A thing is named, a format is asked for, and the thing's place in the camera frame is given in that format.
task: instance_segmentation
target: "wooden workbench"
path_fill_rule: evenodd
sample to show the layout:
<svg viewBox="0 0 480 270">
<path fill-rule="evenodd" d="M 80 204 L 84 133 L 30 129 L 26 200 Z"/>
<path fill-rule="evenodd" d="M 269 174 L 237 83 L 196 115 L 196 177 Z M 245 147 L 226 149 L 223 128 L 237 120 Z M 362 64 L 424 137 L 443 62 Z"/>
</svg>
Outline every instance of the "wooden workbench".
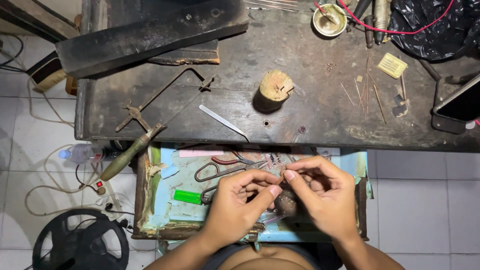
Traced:
<svg viewBox="0 0 480 270">
<path fill-rule="evenodd" d="M 82 32 L 88 33 L 122 23 L 122 14 L 108 13 L 106 0 L 83 1 Z M 434 151 L 480 151 L 480 129 L 463 135 L 435 131 L 430 126 L 435 82 L 422 66 L 391 42 L 366 49 L 364 33 L 354 29 L 324 40 L 312 28 L 313 12 L 299 3 L 300 12 L 252 11 L 246 33 L 219 41 L 219 65 L 199 65 L 204 74 L 217 74 L 211 92 L 198 94 L 200 80 L 184 74 L 142 112 L 150 125 L 167 124 L 156 141 L 244 143 L 245 138 L 198 109 L 200 104 L 224 117 L 256 144 L 301 144 L 383 149 Z M 395 80 L 376 68 L 385 53 L 402 55 L 408 114 L 395 118 L 393 96 L 400 88 Z M 358 108 L 357 75 L 366 79 L 366 62 L 372 54 L 371 75 L 378 84 L 387 125 L 382 120 L 374 93 L 368 114 Z M 331 72 L 327 64 L 334 63 Z M 77 98 L 77 139 L 133 140 L 145 133 L 132 121 L 120 132 L 115 127 L 128 116 L 120 104 L 126 99 L 138 106 L 155 89 L 170 80 L 183 66 L 141 64 L 98 80 L 81 80 Z M 480 70 L 480 63 L 459 59 L 435 65 L 441 75 L 463 75 Z M 279 69 L 297 85 L 292 97 L 271 114 L 257 112 L 253 95 L 266 72 Z M 351 99 L 347 98 L 342 83 Z M 307 127 L 302 135 L 297 129 Z"/>
</svg>

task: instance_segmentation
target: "plastic bag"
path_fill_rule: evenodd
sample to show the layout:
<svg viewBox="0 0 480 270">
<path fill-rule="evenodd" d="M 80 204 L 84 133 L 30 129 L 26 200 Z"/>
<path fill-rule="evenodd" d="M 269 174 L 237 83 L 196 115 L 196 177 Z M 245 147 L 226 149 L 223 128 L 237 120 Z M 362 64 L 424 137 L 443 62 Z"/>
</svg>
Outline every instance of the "plastic bag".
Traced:
<svg viewBox="0 0 480 270">
<path fill-rule="evenodd" d="M 450 0 L 393 0 L 388 30 L 413 32 L 440 17 Z M 480 44 L 480 0 L 454 0 L 438 22 L 414 35 L 391 34 L 403 50 L 429 61 L 461 57 Z"/>
</svg>

